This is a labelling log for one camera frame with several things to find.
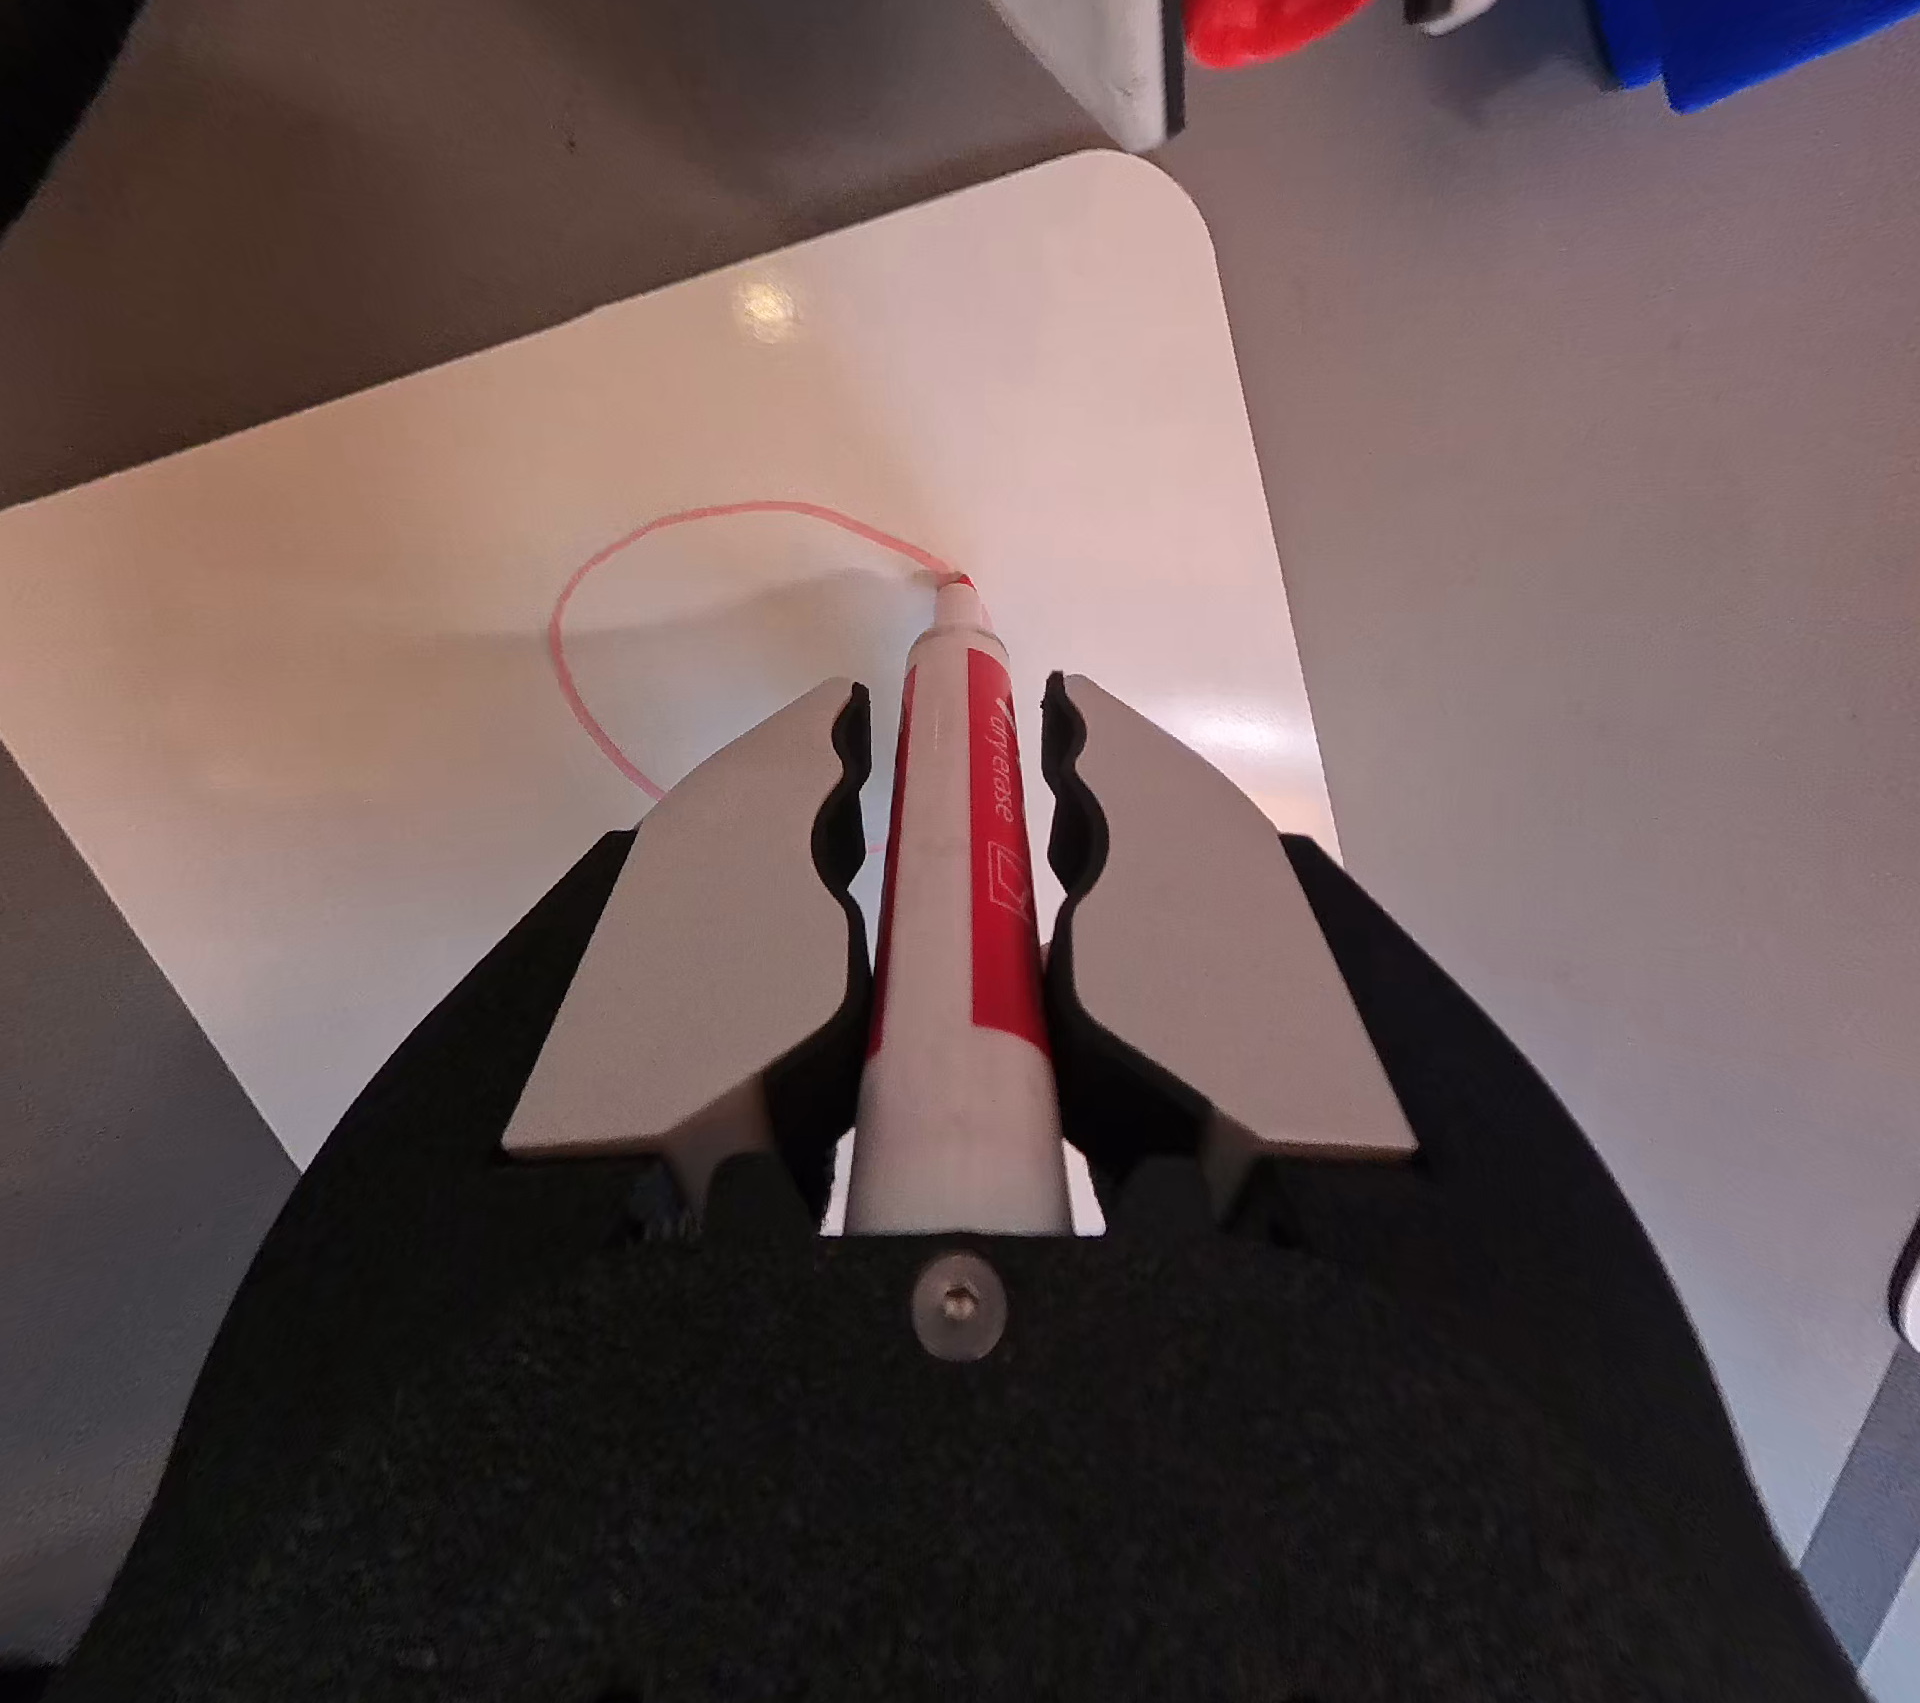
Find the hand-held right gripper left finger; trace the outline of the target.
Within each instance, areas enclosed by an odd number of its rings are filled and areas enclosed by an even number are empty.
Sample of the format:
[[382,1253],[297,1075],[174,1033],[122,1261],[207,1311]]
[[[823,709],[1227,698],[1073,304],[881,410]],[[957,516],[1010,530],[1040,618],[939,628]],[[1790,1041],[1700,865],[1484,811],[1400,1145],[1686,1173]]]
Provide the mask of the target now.
[[500,1137],[510,1159],[657,1155],[703,1211],[776,1155],[824,1211],[853,1129],[875,975],[853,899],[869,690],[827,680],[642,817]]

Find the white whiteboard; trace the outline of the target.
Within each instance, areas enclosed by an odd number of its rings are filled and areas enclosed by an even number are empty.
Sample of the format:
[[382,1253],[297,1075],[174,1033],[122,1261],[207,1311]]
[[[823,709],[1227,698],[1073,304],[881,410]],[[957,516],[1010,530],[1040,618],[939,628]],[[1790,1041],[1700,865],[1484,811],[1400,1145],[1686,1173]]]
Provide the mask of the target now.
[[1210,230],[1087,152],[5,514],[5,745],[308,1163],[602,833],[929,560],[1341,855]]

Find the red dry erase marker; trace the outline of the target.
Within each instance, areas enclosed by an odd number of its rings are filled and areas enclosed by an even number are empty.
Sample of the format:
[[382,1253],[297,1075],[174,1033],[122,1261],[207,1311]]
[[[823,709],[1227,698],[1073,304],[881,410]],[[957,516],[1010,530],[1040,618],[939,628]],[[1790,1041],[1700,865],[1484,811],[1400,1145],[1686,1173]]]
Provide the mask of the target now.
[[913,644],[883,851],[849,1235],[1068,1235],[1014,676],[955,572]]

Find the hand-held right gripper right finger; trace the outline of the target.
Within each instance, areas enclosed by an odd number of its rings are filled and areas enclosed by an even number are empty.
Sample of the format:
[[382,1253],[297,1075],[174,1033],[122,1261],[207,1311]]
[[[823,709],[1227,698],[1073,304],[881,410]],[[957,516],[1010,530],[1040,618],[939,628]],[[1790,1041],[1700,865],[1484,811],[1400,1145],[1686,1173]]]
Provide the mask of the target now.
[[1234,1211],[1273,1157],[1407,1165],[1421,1141],[1284,831],[1082,674],[1043,698],[1064,899],[1044,1009],[1068,1143],[1105,1199],[1145,1161]]

